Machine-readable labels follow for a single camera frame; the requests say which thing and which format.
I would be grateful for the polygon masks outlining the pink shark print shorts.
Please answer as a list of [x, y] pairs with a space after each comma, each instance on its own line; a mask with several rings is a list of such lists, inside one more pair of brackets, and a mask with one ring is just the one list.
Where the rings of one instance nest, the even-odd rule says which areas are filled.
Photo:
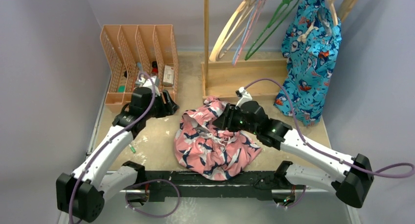
[[220, 130], [213, 125], [225, 106], [226, 102], [210, 96], [201, 107], [186, 110], [174, 138], [178, 163], [209, 180], [232, 179], [262, 151], [246, 133]]

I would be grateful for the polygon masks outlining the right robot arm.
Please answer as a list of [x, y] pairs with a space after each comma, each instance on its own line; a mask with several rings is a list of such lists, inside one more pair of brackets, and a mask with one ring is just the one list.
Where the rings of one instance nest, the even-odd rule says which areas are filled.
[[278, 187], [311, 186], [334, 193], [349, 206], [363, 206], [374, 181], [373, 175], [364, 172], [372, 170], [367, 156], [358, 154], [353, 157], [300, 136], [297, 129], [270, 118], [256, 101], [248, 101], [241, 107], [226, 104], [213, 125], [230, 132], [252, 133], [263, 145], [296, 155], [315, 166], [308, 168], [289, 161], [282, 162], [275, 172]]

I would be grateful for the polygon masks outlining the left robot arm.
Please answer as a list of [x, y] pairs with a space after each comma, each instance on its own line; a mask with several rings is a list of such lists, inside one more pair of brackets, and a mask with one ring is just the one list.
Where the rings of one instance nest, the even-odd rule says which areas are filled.
[[114, 118], [107, 135], [91, 155], [70, 174], [56, 180], [57, 208], [81, 221], [97, 219], [104, 204], [121, 190], [141, 189], [147, 182], [145, 167], [127, 161], [114, 173], [107, 171], [119, 154], [138, 136], [150, 118], [174, 115], [179, 106], [168, 91], [138, 87], [130, 103]]

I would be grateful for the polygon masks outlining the green plastic hanger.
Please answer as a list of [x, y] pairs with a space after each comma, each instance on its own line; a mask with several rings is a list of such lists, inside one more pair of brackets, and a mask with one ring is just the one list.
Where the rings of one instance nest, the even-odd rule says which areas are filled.
[[300, 0], [281, 0], [265, 28], [248, 49], [244, 58], [245, 61], [250, 59], [264, 45], [264, 43], [278, 29], [282, 22], [297, 7], [299, 2]]

